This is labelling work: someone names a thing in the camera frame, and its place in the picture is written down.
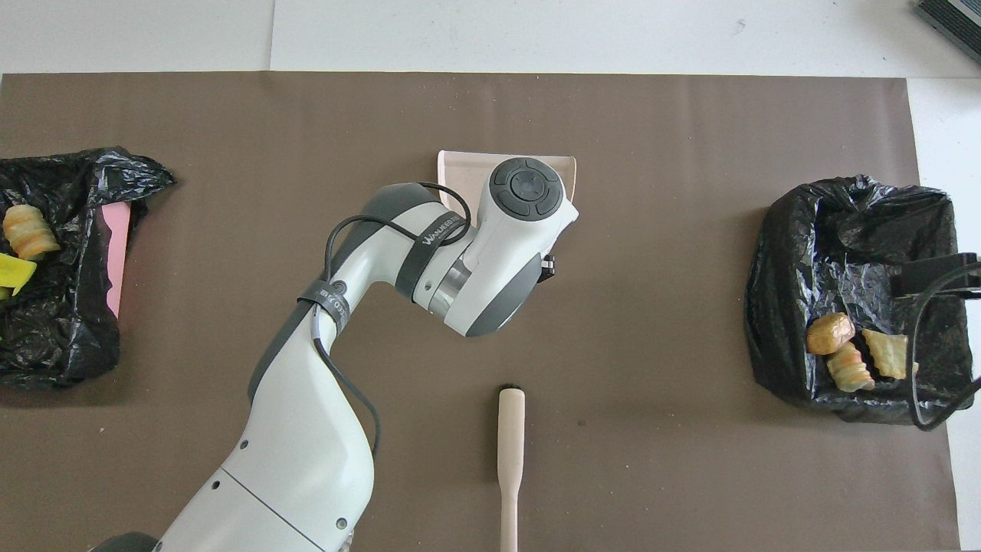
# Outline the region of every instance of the brown mat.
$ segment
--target brown mat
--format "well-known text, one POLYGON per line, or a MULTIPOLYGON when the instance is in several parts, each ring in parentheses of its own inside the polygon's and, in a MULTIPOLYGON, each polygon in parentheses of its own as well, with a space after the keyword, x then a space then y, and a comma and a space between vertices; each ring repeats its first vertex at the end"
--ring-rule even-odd
POLYGON ((173 170, 133 239, 119 368, 0 390, 4 550, 159 536, 232 450, 324 239, 440 148, 571 154, 558 275, 464 339, 373 290, 334 349, 384 417, 357 550, 493 550, 496 388, 528 393, 525 550, 957 548, 945 431, 752 380, 741 297, 790 187, 917 183, 905 84, 440 74, 5 76, 0 155, 121 144, 173 170))

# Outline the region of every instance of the black trash bag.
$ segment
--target black trash bag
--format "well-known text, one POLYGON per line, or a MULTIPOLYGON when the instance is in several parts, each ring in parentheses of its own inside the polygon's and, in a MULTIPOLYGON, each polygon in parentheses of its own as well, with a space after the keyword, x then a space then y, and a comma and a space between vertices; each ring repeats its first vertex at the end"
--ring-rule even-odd
POLYGON ((0 301, 0 383, 67 387, 116 367, 119 329, 106 305, 111 232, 99 207, 129 201, 132 230, 147 212, 143 198, 173 183, 161 164, 121 147, 0 160, 0 219, 13 205, 33 205, 62 248, 0 301))
MULTIPOLYGON (((893 188, 862 175, 791 190, 763 219, 747 283, 756 382, 788 403, 845 421, 911 424, 906 382, 878 373, 861 329, 909 335, 914 299, 894 299, 890 278, 903 263, 956 251, 954 206, 939 190, 893 188), (875 389, 840 391, 825 359, 806 351, 808 325, 831 312, 854 322, 852 342, 875 389)), ((916 348, 919 402, 932 415, 971 381, 963 299, 928 304, 916 348)))

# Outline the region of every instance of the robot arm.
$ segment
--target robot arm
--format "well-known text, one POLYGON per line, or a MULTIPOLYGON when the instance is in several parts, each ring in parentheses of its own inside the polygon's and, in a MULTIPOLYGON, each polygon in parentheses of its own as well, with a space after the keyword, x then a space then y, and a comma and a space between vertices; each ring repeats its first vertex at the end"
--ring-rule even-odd
POLYGON ((495 331, 531 293, 542 258, 578 216, 558 175, 526 158, 493 171, 476 228, 463 228, 459 215, 415 183, 383 188, 364 213, 417 238, 356 223, 333 258, 336 270, 304 292, 256 367, 239 444, 159 550, 341 549, 368 504, 374 464, 314 338, 328 352, 375 282, 393 285, 461 335, 495 331), (440 246, 451 237, 458 239, 440 246))

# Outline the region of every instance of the gray strap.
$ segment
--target gray strap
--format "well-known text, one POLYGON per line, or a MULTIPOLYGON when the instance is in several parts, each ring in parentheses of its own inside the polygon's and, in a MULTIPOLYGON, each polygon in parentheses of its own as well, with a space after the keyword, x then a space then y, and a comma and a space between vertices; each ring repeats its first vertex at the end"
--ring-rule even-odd
POLYGON ((345 291, 347 291, 347 286, 340 280, 337 280, 331 285, 323 280, 317 279, 307 286, 306 291, 300 297, 296 298, 296 300, 309 301, 323 307, 327 311, 327 314, 334 319, 334 324, 337 325, 337 333, 339 334, 344 329, 344 326, 347 325, 347 321, 351 319, 351 305, 344 298, 345 291))
POLYGON ((398 270, 398 277, 395 278, 395 289, 405 299, 415 303, 412 300, 412 294, 416 290, 416 285, 419 284, 419 279, 423 276, 423 271, 429 266, 429 261, 433 260, 437 248, 465 222, 460 215, 453 211, 447 211, 419 235, 416 243, 405 255, 402 267, 398 270))

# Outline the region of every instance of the white floor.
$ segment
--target white floor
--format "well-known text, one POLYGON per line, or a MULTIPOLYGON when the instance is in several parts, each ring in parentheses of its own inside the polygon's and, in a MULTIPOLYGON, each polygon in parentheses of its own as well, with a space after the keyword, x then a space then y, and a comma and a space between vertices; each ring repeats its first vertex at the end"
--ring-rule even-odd
MULTIPOLYGON (((0 74, 464 71, 904 77, 920 180, 981 250, 981 65, 909 0, 0 0, 0 74)), ((968 304, 981 359, 981 305, 968 304)), ((961 546, 981 549, 981 408, 948 424, 961 546)))

